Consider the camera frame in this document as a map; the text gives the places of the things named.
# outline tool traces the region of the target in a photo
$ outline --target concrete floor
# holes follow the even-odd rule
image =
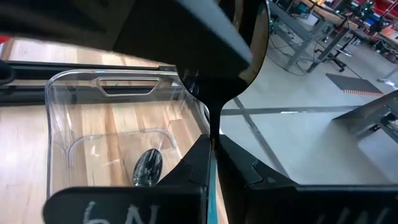
[[[272,36],[276,47],[286,43]],[[315,43],[307,49],[312,55]],[[359,106],[375,100],[374,96],[343,93],[324,73],[361,77],[369,80],[383,93],[393,89],[376,81],[394,66],[365,45],[348,49],[353,57],[340,55],[349,69],[343,73],[331,62],[321,63],[312,73],[304,76],[298,66],[290,68],[293,75],[278,67],[288,61],[283,53],[269,45],[267,57],[254,83],[239,100],[245,108],[303,108],[314,113],[276,113],[250,115],[256,128],[264,136],[291,179],[300,184],[390,184],[398,183],[398,145],[382,131],[366,139],[356,139],[345,127],[331,121],[346,112],[344,106]],[[281,49],[291,54],[289,47]],[[304,68],[308,63],[300,63]],[[398,74],[392,79],[398,83]],[[316,110],[323,107],[321,113]],[[224,109],[237,109],[230,101]],[[221,129],[232,140],[274,167],[264,148],[243,116],[222,116]]]

